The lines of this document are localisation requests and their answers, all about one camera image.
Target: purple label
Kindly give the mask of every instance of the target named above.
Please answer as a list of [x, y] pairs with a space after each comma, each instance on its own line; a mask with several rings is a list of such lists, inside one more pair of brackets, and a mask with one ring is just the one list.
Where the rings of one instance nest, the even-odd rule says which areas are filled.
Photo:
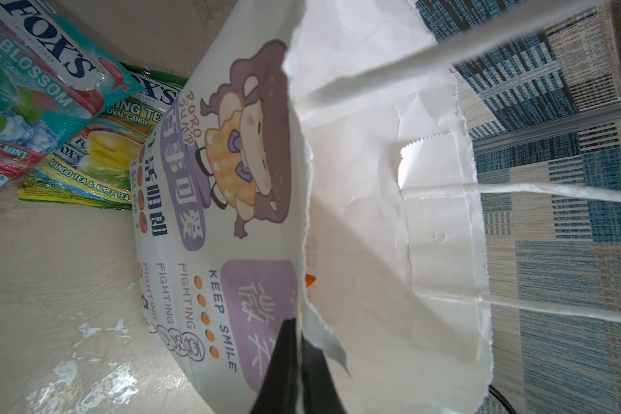
[[230, 260], [221, 268], [221, 284], [241, 371], [259, 392], [278, 331], [295, 316], [295, 269], [290, 261]]
[[198, 146], [187, 145], [179, 119], [177, 102], [171, 105], [161, 125], [161, 162], [175, 210], [175, 219], [187, 250], [200, 250], [205, 244], [205, 214], [209, 207], [209, 178], [195, 160]]

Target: patterned fabric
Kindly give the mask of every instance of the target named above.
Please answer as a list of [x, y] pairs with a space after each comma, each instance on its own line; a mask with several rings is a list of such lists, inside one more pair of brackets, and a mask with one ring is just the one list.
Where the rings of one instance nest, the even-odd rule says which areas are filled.
[[[418, 0], [439, 41], [517, 0]], [[474, 141], [621, 101], [621, 1], [455, 67]], [[621, 190], [621, 119], [476, 158], [479, 181]], [[621, 203], [482, 195], [493, 295], [621, 312]], [[518, 413], [621, 413], [621, 324], [493, 306], [493, 385]], [[480, 412], [488, 412], [486, 402]]]

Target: white paper bag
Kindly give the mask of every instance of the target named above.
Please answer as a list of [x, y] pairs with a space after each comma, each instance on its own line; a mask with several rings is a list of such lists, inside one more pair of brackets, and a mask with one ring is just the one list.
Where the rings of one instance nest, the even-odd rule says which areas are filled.
[[133, 161], [144, 315], [218, 414], [249, 411], [295, 315], [339, 363], [350, 413], [480, 405], [492, 354], [489, 307], [470, 299], [487, 293], [479, 196], [401, 192], [475, 182], [452, 74], [296, 105], [433, 44], [405, 0], [241, 0]]

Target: cartoon character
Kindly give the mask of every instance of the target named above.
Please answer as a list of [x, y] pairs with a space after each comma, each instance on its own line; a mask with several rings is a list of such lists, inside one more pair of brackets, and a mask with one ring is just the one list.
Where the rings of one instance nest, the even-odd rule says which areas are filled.
[[[200, 169], [214, 176], [212, 198], [237, 212], [234, 235], [247, 236], [252, 219], [282, 223], [290, 206], [290, 129], [287, 78], [281, 64], [287, 47], [266, 43], [250, 59], [230, 67], [230, 83], [200, 101], [200, 114], [216, 115], [218, 128], [208, 128], [196, 152]], [[200, 152], [206, 151], [209, 168]], [[215, 194], [218, 186], [226, 203]]]

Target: beige surface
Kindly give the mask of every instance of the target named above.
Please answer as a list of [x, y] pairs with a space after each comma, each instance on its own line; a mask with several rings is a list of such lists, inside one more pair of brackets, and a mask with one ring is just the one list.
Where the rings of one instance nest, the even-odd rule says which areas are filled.
[[[188, 76], [233, 1], [49, 3], [117, 58]], [[0, 413], [210, 413], [149, 340], [130, 214], [0, 196]]]

